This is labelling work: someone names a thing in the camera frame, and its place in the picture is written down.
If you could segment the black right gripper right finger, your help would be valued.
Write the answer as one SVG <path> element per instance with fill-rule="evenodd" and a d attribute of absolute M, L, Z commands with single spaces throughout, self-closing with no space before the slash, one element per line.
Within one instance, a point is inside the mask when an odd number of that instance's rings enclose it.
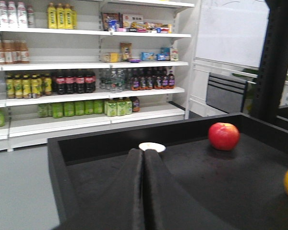
<path fill-rule="evenodd" d="M 143 205 L 147 230 L 234 229 L 201 206 L 152 149 L 144 152 Z"/>

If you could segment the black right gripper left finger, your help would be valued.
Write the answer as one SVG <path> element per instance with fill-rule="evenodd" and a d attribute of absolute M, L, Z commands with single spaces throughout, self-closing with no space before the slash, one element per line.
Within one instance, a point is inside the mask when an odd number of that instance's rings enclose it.
<path fill-rule="evenodd" d="M 142 178 L 144 153 L 131 149 L 122 168 L 102 194 L 57 230 L 144 230 Z"/>

